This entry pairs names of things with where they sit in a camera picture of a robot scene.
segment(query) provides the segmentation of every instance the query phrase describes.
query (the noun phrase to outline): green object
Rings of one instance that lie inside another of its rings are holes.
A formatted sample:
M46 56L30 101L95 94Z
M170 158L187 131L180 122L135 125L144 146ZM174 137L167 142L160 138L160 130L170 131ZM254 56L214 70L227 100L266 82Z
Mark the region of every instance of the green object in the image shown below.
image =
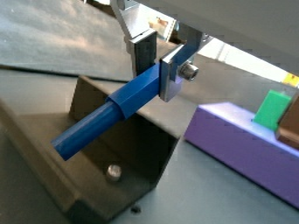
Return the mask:
M270 90L266 99L259 107L254 122L266 126L271 130L276 130L278 121L286 112L286 108L292 97Z

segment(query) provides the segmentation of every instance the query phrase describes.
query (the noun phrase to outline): dark metal holder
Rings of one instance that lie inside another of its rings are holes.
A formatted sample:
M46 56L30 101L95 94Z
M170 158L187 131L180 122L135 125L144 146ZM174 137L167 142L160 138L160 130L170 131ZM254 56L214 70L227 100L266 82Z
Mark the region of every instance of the dark metal holder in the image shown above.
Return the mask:
M70 114L15 115L0 102L0 119L42 184L74 223L107 223L155 188L176 138L139 114L118 123L63 161L51 140L103 103L107 94L79 77ZM118 182L107 168L119 165Z

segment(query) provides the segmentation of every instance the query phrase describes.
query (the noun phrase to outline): purple box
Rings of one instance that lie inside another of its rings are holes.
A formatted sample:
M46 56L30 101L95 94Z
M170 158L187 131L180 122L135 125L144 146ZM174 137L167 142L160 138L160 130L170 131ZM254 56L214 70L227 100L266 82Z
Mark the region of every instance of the purple box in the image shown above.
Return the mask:
M200 105L184 138L299 208L299 151L232 103Z

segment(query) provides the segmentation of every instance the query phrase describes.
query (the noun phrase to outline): blue plastic rod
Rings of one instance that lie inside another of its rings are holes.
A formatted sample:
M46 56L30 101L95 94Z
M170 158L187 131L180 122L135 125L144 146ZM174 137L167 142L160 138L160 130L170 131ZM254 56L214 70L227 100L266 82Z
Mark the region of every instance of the blue plastic rod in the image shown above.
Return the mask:
M112 101L107 102L51 141L62 158L68 160L122 119L123 114L118 105Z
M132 79L107 98L107 103L51 141L62 158L68 160L118 121L126 120L158 94L159 64Z

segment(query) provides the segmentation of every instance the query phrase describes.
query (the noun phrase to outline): bolt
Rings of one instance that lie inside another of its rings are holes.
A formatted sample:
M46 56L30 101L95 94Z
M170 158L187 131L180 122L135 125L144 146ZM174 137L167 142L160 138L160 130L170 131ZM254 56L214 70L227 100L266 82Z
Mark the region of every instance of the bolt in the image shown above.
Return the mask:
M107 178L114 181L118 182L122 176L122 168L119 165L112 164L108 168L107 168Z
M179 69L179 76L187 81L192 81L199 73L199 68L192 65L190 61L186 61Z

